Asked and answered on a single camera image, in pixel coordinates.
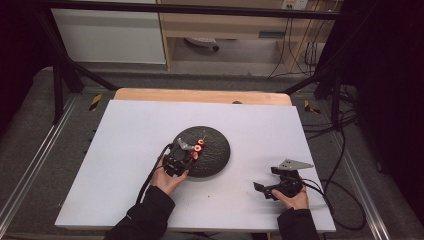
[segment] person's left hand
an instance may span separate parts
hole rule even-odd
[[[179,177],[171,177],[165,172],[165,169],[162,167],[162,164],[163,158],[159,161],[158,166],[156,167],[157,169],[153,174],[152,180],[150,181],[150,184],[152,186],[158,187],[160,190],[170,196],[178,187],[178,185],[187,178],[188,170],[186,170]]]

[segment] hand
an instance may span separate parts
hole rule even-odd
[[[181,176],[179,177],[171,177],[163,168],[163,158],[159,161],[158,166],[156,166],[156,171],[153,174],[152,180],[150,181],[150,184],[152,186],[158,187],[160,190],[162,190],[164,193],[168,194],[170,196],[175,189],[178,187],[180,183],[182,183],[188,175],[188,170],[186,170]]]
[[[306,186],[303,185],[302,190],[300,192],[292,197],[289,198],[280,191],[273,189],[272,195],[274,195],[276,198],[278,198],[280,201],[286,205],[287,209],[293,208],[294,210],[297,209],[309,209],[309,201],[308,201],[308,195],[306,194]]]

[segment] textured black surface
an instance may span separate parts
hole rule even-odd
[[[205,145],[199,159],[188,173],[191,177],[203,178],[215,175],[227,165],[230,159],[231,149],[228,140],[218,130],[210,127],[188,128],[175,137],[174,143],[178,144],[177,139],[181,138],[189,145],[195,145],[197,140],[203,137],[205,138]]]

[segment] white cabinet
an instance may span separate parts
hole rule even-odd
[[[155,3],[154,0],[132,2]],[[157,13],[67,9],[52,9],[52,12],[66,50],[75,61],[165,64]]]

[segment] electrical outlet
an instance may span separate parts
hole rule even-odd
[[[293,5],[295,10],[305,10],[308,0],[296,0],[296,3]]]
[[[281,5],[281,9],[294,9],[296,5],[296,0],[284,0],[283,5]]]

